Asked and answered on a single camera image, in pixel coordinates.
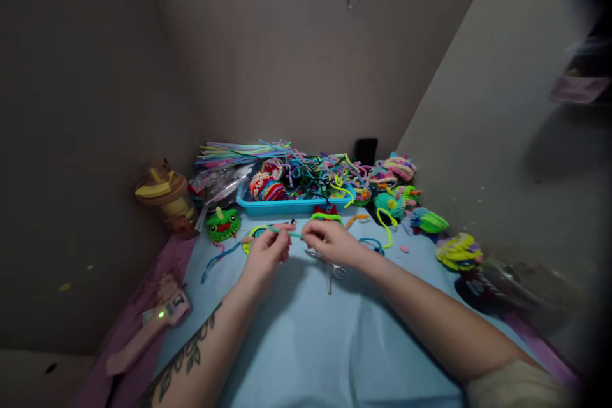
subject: tattoo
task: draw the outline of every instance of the tattoo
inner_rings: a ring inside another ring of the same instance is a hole
[[[170,388],[172,382],[172,373],[179,374],[183,368],[183,361],[187,358],[185,365],[185,374],[188,375],[194,365],[199,365],[201,360],[201,352],[198,343],[204,341],[208,334],[208,329],[215,328],[215,313],[219,310],[223,302],[219,303],[211,315],[204,321],[202,327],[187,341],[185,346],[170,360],[169,364],[161,371],[155,381],[149,386],[144,396],[140,400],[141,408],[150,408],[153,403],[153,396],[159,387],[159,403],[163,400],[166,392]]]

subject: forearm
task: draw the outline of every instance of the forearm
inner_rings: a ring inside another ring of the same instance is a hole
[[[392,261],[372,254],[357,260],[357,268],[379,286],[408,327],[459,381],[466,383],[515,359],[540,368],[489,322]]]
[[[257,311],[260,294],[238,281],[147,390],[150,406],[212,407]]]

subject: light blue blanket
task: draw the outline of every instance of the light blue blanket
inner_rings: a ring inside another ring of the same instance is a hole
[[[351,207],[342,214],[343,222],[355,214],[367,212]],[[250,230],[257,225],[296,218],[296,232],[300,232],[309,217],[248,217],[242,213],[242,228]],[[356,238],[376,238],[383,245],[387,242],[384,228],[372,221],[356,221],[350,232]],[[236,241],[226,242],[229,248]],[[401,245],[408,246],[410,252],[403,253]],[[332,280],[332,294],[328,295],[324,263],[308,257],[304,249],[306,245],[294,238],[289,262],[280,267],[270,295],[251,325],[218,406],[463,405],[461,389],[399,321],[375,286],[361,273],[347,269],[344,280]],[[219,253],[221,249],[202,234],[185,276],[186,293],[193,310],[180,326],[166,335],[156,375],[240,276],[245,263],[241,248],[218,262],[206,282],[200,283],[206,264]],[[393,247],[386,249],[386,256],[459,299],[453,276],[436,261],[435,246],[427,237],[410,236],[400,226],[393,232]],[[487,320],[532,355],[506,324],[489,317]]]

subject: blue plastic tray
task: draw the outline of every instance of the blue plastic tray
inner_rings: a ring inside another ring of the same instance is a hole
[[[355,196],[355,190],[352,186],[346,185],[343,187],[353,196]],[[309,199],[309,200],[286,200],[286,201],[252,201],[251,192],[249,190],[249,183],[242,182],[238,188],[238,194],[236,202],[244,207],[244,211],[247,215],[277,215],[277,214],[301,214],[301,213],[314,213],[314,207],[316,205],[325,207],[327,201],[323,198]],[[352,197],[348,194],[344,198],[330,199],[330,204],[335,204],[338,212],[344,209]]]

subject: pink tool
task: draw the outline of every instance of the pink tool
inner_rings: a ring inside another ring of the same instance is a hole
[[[164,273],[157,286],[157,307],[127,346],[108,358],[106,373],[113,376],[128,371],[157,334],[168,325],[175,326],[190,308],[191,304],[178,282],[171,274]]]

